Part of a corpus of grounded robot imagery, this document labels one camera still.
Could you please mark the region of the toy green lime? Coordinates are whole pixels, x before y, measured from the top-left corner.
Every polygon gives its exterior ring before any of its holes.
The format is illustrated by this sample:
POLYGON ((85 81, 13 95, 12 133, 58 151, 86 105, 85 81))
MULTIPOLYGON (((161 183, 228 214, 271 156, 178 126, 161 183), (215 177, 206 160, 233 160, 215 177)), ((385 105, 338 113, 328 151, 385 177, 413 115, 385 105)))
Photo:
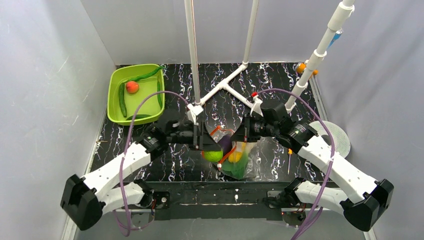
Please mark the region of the toy green lime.
POLYGON ((212 163, 217 163, 223 158, 223 151, 203 151, 202 156, 205 160, 212 163))

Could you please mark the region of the toy purple eggplant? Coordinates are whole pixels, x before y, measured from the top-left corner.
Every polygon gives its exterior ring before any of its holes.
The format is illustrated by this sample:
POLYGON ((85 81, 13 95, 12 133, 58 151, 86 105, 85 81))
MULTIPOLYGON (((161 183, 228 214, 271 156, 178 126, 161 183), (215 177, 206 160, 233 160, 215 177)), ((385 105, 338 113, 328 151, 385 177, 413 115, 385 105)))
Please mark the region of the toy purple eggplant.
POLYGON ((223 156, 228 154, 233 148, 233 143, 231 141, 231 135, 229 135, 229 134, 224 135, 217 143, 220 145, 220 147, 222 149, 222 155, 223 156))

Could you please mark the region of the toy yellow corn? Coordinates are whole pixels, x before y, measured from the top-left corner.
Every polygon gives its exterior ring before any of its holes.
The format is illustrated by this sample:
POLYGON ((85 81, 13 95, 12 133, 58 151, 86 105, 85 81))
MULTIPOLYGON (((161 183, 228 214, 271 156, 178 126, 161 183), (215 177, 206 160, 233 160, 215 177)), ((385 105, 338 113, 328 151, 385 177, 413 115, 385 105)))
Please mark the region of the toy yellow corn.
POLYGON ((233 144, 233 149, 231 150, 230 155, 228 156, 228 161, 230 163, 237 163, 241 160, 247 143, 246 142, 235 142, 233 144))

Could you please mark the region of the clear zip bag orange zipper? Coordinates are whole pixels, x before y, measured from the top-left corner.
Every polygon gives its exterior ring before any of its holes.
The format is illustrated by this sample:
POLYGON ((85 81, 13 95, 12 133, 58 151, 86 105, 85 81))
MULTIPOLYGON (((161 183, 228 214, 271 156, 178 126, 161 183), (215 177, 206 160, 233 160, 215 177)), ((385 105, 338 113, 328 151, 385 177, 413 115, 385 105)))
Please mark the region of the clear zip bag orange zipper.
MULTIPOLYGON (((225 136, 225 135, 233 135, 233 133, 234 133, 235 131, 234 130, 232 130, 232 129, 225 129, 225 128, 223 128, 223 127, 221 127, 220 125, 219 126, 217 126, 211 133, 210 133, 210 135, 212 136, 212 138, 216 141, 216 142, 218 142, 223 136, 225 136)), ((234 143, 235 143, 236 141, 232 141, 232 150, 233 150, 233 147, 234 147, 234 143)), ((256 142, 246 142, 246 147, 245 147, 245 150, 244 150, 244 153, 246 153, 246 154, 248 154, 248 159, 249 159, 249 163, 248 163, 248 165, 247 165, 247 168, 246 168, 246 173, 247 173, 247 177, 246 178, 243 178, 242 180, 244 180, 244 179, 248 179, 248 178, 253 178, 254 177, 254 166, 255 166, 255 164, 254 164, 254 154, 252 153, 252 149, 254 149, 255 147, 256 147, 256 145, 257 145, 257 143, 256 142)), ((226 154, 226 155, 224 155, 223 157, 222 157, 222 159, 219 161, 219 162, 210 162, 210 163, 212 163, 216 168, 217 168, 217 170, 218 171, 220 171, 223 175, 226 175, 226 174, 224 174, 222 171, 221 171, 221 168, 222 168, 222 163, 228 158, 228 156, 230 155, 230 153, 232 152, 232 150, 228 153, 228 154, 226 154)))

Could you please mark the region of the toy bok choy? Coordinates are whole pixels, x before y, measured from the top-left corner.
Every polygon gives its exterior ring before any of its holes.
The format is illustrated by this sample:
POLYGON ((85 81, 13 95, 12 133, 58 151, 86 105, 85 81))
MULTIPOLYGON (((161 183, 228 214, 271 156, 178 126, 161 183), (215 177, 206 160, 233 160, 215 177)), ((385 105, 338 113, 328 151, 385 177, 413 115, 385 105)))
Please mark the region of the toy bok choy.
POLYGON ((222 163, 221 171, 230 176, 231 178, 241 180, 247 177, 247 166, 249 163, 249 157, 247 153, 243 153, 241 160, 237 163, 231 163, 228 158, 222 163))

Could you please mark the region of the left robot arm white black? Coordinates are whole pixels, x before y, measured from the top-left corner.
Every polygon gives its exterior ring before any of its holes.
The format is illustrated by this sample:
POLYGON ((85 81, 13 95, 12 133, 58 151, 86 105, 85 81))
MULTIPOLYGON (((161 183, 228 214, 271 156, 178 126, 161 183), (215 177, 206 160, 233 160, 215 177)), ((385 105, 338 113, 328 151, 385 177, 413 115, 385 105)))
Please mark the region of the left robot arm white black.
POLYGON ((104 214, 129 205, 154 210, 162 196, 143 180, 124 183, 124 179, 161 157, 170 144, 187 145, 194 151, 221 150, 204 122, 160 119, 147 127, 125 152, 101 168, 81 177, 70 176, 60 207, 81 231, 93 227, 104 214))

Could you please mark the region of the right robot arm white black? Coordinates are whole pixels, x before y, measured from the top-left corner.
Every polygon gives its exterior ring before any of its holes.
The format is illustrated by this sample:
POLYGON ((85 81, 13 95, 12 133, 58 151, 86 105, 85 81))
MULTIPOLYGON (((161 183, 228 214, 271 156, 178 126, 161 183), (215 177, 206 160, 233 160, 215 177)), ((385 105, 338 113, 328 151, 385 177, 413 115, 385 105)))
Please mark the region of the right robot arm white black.
POLYGON ((255 143, 262 137, 274 137, 280 145, 293 150, 322 172, 339 189, 317 185, 301 177, 285 189, 282 199, 292 205, 313 203, 323 189, 318 206, 337 212, 355 228, 368 232, 388 209, 394 185, 387 179, 376 180, 348 162, 308 123, 293 121, 283 105, 267 100, 260 105, 262 115, 244 115, 231 136, 233 142, 255 143))

